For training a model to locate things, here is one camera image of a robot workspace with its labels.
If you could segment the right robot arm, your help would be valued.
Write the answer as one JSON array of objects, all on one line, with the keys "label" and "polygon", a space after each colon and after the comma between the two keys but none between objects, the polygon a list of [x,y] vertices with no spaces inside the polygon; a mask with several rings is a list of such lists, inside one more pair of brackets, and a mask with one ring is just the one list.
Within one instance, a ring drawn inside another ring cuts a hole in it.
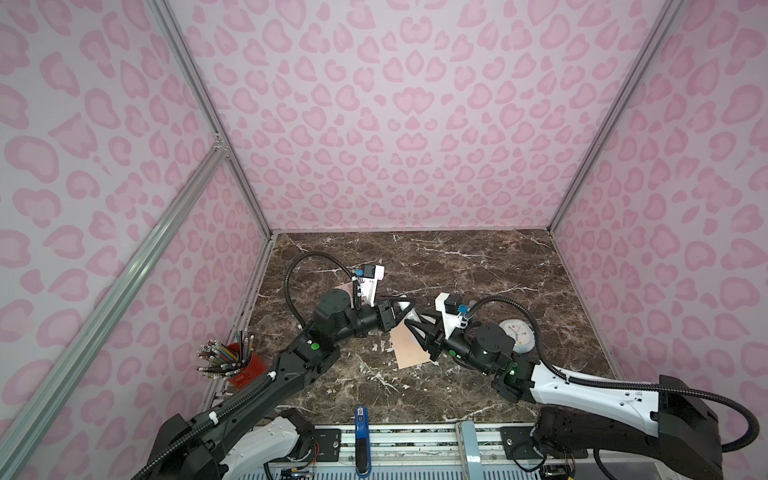
[{"label": "right robot arm", "polygon": [[514,349],[497,324],[475,318],[489,304],[521,313],[533,335],[536,318],[521,303],[487,296],[471,306],[449,298],[426,315],[401,299],[405,326],[431,359],[450,355],[466,368],[491,377],[506,400],[540,405],[530,443],[540,455],[603,450],[651,458],[688,479],[723,478],[723,456],[757,440],[760,423],[746,406],[662,375],[655,383],[583,375],[555,366],[539,342],[535,358]]}]

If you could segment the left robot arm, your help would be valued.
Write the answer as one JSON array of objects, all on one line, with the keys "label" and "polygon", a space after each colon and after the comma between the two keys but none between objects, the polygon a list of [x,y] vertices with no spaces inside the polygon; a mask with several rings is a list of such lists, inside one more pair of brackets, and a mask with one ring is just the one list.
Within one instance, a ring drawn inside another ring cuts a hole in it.
[{"label": "left robot arm", "polygon": [[313,426],[301,413],[289,409],[269,424],[263,419],[326,373],[344,341],[389,332],[413,309],[410,297],[376,296],[380,267],[364,265],[348,276],[350,289],[324,293],[312,320],[265,373],[189,420],[167,420],[136,478],[238,479],[275,460],[308,461]]}]

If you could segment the peach pink envelope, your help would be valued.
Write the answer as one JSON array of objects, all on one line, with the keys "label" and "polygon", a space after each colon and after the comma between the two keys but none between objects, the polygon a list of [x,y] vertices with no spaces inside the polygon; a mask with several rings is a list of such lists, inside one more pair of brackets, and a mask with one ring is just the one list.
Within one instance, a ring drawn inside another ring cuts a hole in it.
[{"label": "peach pink envelope", "polygon": [[429,354],[407,328],[406,317],[397,327],[390,331],[390,340],[399,370],[418,366],[430,361]]}]

